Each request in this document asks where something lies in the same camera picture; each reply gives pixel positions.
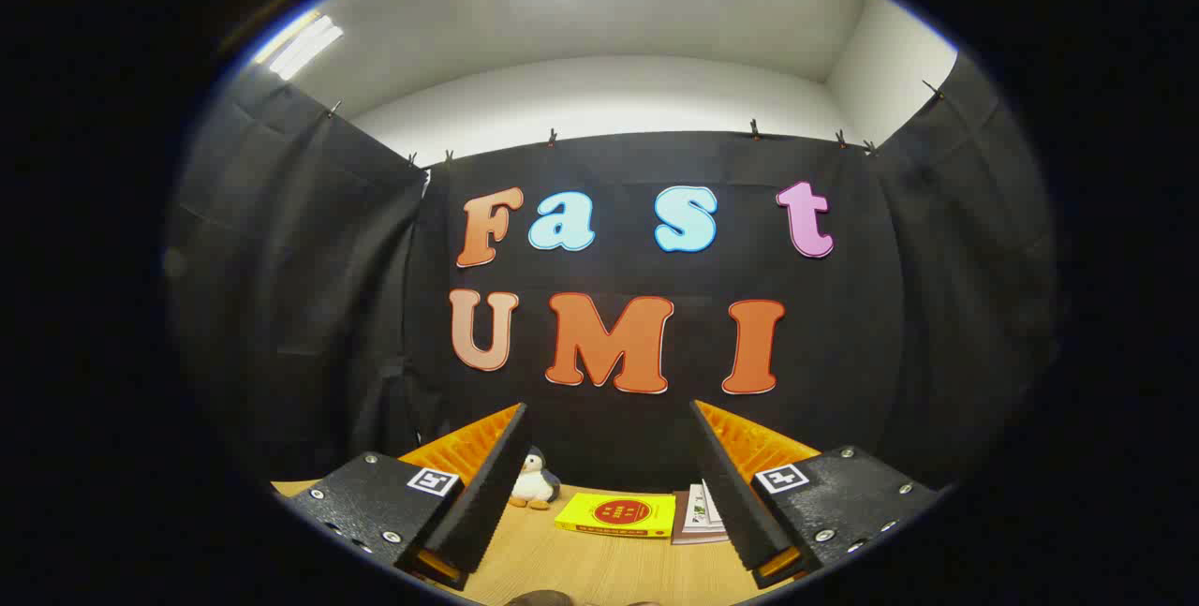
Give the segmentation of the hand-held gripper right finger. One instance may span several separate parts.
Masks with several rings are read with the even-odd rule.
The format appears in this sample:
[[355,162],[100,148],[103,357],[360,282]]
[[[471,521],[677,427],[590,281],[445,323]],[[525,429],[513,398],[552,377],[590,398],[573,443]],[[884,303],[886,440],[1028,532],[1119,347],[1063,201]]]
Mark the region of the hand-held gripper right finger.
[[759,588],[835,568],[940,499],[862,448],[818,451],[698,400],[689,421],[707,496]]

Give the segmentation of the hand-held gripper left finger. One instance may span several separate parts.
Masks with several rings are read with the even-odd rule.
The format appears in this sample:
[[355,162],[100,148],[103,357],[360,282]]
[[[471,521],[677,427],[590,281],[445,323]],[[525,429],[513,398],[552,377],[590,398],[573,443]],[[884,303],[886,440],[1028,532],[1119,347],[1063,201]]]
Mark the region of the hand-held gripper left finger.
[[382,568],[460,590],[492,545],[531,445],[528,404],[393,457],[353,457],[283,503]]

